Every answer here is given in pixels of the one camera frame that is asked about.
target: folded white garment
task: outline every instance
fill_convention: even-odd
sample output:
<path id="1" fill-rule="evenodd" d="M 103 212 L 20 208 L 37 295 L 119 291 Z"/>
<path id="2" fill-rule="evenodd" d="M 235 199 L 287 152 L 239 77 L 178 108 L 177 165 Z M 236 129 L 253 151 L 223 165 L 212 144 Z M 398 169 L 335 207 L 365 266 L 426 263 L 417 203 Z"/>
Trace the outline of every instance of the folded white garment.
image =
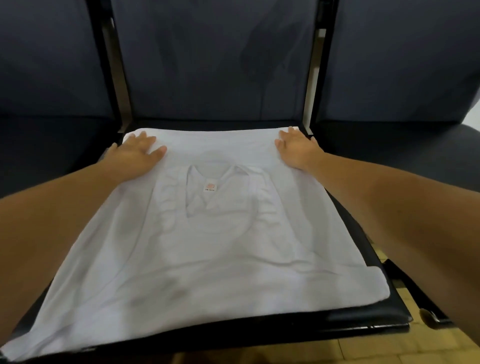
<path id="1" fill-rule="evenodd" d="M 95 214 L 8 359 L 388 298 L 324 188 L 279 159 L 278 129 L 145 131 L 167 155 Z"/>

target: black chair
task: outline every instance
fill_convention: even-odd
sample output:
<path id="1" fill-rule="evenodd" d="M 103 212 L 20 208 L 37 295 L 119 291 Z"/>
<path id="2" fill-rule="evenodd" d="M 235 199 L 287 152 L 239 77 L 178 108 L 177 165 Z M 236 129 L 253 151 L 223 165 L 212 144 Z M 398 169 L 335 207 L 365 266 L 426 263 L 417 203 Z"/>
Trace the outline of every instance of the black chair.
<path id="1" fill-rule="evenodd" d="M 0 197 L 95 163 L 117 138 L 96 14 L 95 1 L 0 2 Z"/>
<path id="2" fill-rule="evenodd" d="M 247 3 L 112 1 L 134 118 L 127 132 L 147 127 L 219 131 L 290 125 L 303 130 L 317 1 Z M 381 267 L 361 228 L 336 206 L 367 264 Z M 389 299 L 366 307 L 198 325 L 103 345 L 95 355 L 407 331 L 411 317 L 390 287 Z"/>
<path id="3" fill-rule="evenodd" d="M 480 192 L 480 132 L 461 124 L 480 96 L 480 3 L 335 0 L 334 14 L 311 124 L 324 150 Z M 451 326 L 385 267 L 429 326 Z"/>

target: person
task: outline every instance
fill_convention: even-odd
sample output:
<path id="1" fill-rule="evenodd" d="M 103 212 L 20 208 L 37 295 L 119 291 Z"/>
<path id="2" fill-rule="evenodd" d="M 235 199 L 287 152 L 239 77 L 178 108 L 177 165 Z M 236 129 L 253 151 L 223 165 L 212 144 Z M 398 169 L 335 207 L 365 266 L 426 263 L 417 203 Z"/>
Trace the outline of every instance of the person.
<path id="1" fill-rule="evenodd" d="M 0 341 L 54 277 L 71 245 L 110 193 L 149 172 L 142 132 L 103 160 L 0 200 Z M 480 194 L 412 173 L 325 153 L 289 128 L 275 145 L 290 167 L 310 173 L 424 292 L 480 344 Z"/>

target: clothing label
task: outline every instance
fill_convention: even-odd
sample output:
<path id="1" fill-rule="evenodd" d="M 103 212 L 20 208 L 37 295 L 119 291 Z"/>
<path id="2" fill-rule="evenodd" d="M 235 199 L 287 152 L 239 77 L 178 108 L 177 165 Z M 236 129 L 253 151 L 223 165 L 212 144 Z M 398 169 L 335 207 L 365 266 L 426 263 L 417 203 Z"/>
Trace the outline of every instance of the clothing label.
<path id="1" fill-rule="evenodd" d="M 215 192 L 217 188 L 217 180 L 206 180 L 204 192 Z"/>

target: dark gray backrest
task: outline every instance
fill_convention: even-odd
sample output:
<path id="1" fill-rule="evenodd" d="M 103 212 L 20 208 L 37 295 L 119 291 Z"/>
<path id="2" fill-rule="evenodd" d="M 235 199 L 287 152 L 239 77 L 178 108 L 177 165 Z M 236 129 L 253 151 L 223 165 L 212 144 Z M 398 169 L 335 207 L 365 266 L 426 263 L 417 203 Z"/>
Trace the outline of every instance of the dark gray backrest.
<path id="1" fill-rule="evenodd" d="M 339 0 L 319 81 L 318 120 L 462 121 L 480 86 L 480 1 Z"/>
<path id="2" fill-rule="evenodd" d="M 0 1 L 0 115 L 112 116 L 85 1 Z"/>
<path id="3" fill-rule="evenodd" d="M 112 0 L 135 117 L 302 119 L 317 0 Z"/>

